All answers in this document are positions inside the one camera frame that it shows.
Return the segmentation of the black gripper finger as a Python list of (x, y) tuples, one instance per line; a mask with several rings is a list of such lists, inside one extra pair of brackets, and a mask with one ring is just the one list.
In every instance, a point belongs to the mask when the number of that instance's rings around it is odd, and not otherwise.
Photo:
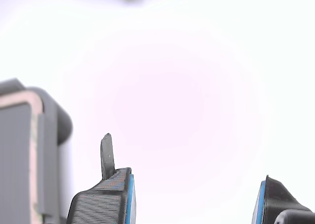
[(136, 193), (130, 167), (115, 168), (111, 134), (100, 144), (101, 181), (72, 199), (68, 224), (135, 224)]
[(303, 206), (278, 180), (261, 182), (252, 224), (312, 224), (312, 210)]

